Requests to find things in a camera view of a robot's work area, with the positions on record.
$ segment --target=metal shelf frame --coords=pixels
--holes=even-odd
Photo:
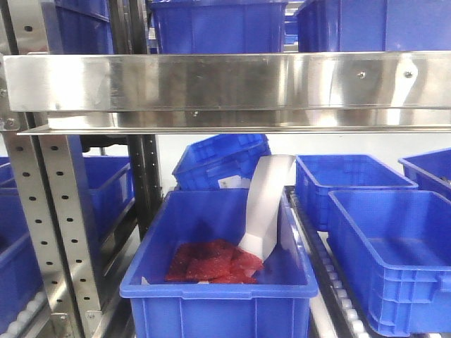
[[[145,1],[109,8],[121,55],[63,56],[53,0],[0,1],[0,131],[55,337],[132,335],[118,282],[161,202],[154,134],[451,132],[449,51],[136,55]],[[118,133],[135,204],[99,243],[78,135]]]
[[[449,51],[4,63],[11,109],[47,114],[25,134],[451,130]]]
[[[137,13],[140,1],[128,1]],[[157,209],[158,168],[153,136],[131,137],[135,196],[102,242],[97,239],[89,188],[77,135],[25,136],[18,132],[47,123],[45,114],[12,112],[3,55],[59,54],[61,38],[52,0],[0,2],[0,132],[13,168],[37,254],[47,311],[26,337],[131,337],[130,304],[119,282],[139,244],[137,221],[148,226]]]

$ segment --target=blue plastic bin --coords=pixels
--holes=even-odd
[[[9,158],[7,156],[0,156],[0,184],[12,177],[13,171],[11,169],[11,164],[9,164]]]
[[[451,49],[451,0],[306,0],[299,51]]]
[[[55,0],[65,54],[113,54],[107,0]]]
[[[86,156],[85,168],[97,234],[102,239],[134,198],[129,158]],[[17,193],[16,181],[12,176],[0,182],[0,194]]]
[[[451,332],[451,202],[435,192],[331,192],[329,244],[370,326]]]
[[[451,200],[451,148],[400,158],[398,162],[420,190],[431,190]]]
[[[189,145],[173,175],[182,190],[220,189],[228,187],[229,177],[252,179],[260,157],[267,155],[264,134],[221,134]]]
[[[18,195],[0,195],[0,334],[42,286]]]
[[[296,157],[296,195],[317,230],[329,230],[330,191],[363,189],[418,189],[418,185],[369,155]]]
[[[163,54],[239,54],[283,51],[288,0],[172,0],[154,2]]]
[[[180,244],[240,241],[247,193],[168,194],[121,283],[121,296],[132,303],[137,338],[307,338],[309,299],[318,287],[286,198],[279,210],[278,243],[258,284],[163,281]],[[142,277],[150,284],[142,284]]]

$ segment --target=red food package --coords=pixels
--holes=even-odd
[[[216,239],[212,242],[182,244],[174,255],[166,275],[170,282],[250,283],[263,261],[233,244]]]
[[[263,269],[263,261],[252,253],[237,247],[233,252],[232,269],[254,271],[261,270]]]
[[[256,284],[257,280],[253,277],[246,276],[242,270],[235,270],[231,271],[228,275],[210,280],[210,283]]]
[[[232,251],[224,251],[219,257],[192,259],[186,271],[186,279],[205,281],[230,273]]]
[[[168,282],[184,282],[186,270],[192,256],[195,253],[196,244],[184,243],[179,246],[174,258],[169,266],[169,271],[166,274],[166,281]]]

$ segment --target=white paper strip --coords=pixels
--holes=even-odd
[[[260,158],[249,188],[246,233],[240,247],[266,260],[277,243],[277,216],[288,173],[295,161],[291,155]]]

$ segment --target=screw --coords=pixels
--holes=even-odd
[[[15,123],[16,123],[16,120],[14,120],[13,118],[9,118],[5,121],[5,125],[7,125],[9,127],[13,127]]]

